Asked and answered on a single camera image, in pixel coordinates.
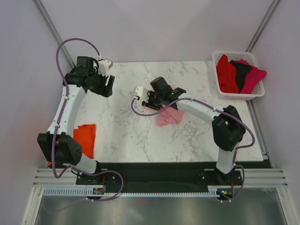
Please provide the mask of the pink t shirt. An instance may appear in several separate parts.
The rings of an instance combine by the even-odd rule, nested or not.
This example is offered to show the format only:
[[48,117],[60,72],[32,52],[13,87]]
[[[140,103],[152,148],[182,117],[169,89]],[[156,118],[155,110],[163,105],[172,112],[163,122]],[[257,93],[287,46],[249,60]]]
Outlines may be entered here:
[[[151,114],[157,113],[157,111],[150,109]],[[183,111],[176,110],[172,107],[168,107],[163,112],[154,115],[156,117],[156,123],[158,127],[164,127],[167,125],[178,125],[180,124],[182,117],[184,115]]]

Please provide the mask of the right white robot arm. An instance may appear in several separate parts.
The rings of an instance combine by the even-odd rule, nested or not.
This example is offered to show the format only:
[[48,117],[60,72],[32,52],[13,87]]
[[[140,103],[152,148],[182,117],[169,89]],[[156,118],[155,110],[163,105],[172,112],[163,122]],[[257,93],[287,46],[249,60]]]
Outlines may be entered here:
[[160,111],[163,106],[189,113],[211,125],[213,140],[218,146],[215,180],[219,184],[226,184],[232,178],[231,171],[235,167],[235,150],[239,146],[246,132],[241,124],[241,118],[232,105],[225,108],[213,107],[205,102],[193,98],[182,88],[173,89],[163,77],[150,82],[148,90],[137,87],[136,97],[142,100],[142,105]]

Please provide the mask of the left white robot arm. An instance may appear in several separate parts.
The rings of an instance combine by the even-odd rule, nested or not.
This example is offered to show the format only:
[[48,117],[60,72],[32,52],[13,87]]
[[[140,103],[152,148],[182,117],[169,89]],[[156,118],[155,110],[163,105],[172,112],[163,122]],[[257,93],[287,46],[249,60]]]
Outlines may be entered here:
[[109,75],[113,63],[100,57],[77,57],[77,65],[63,76],[60,104],[45,133],[38,134],[37,142],[46,160],[52,165],[64,165],[87,173],[87,180],[99,184],[103,173],[96,160],[83,153],[74,139],[75,119],[87,92],[108,98],[113,93],[115,77]]

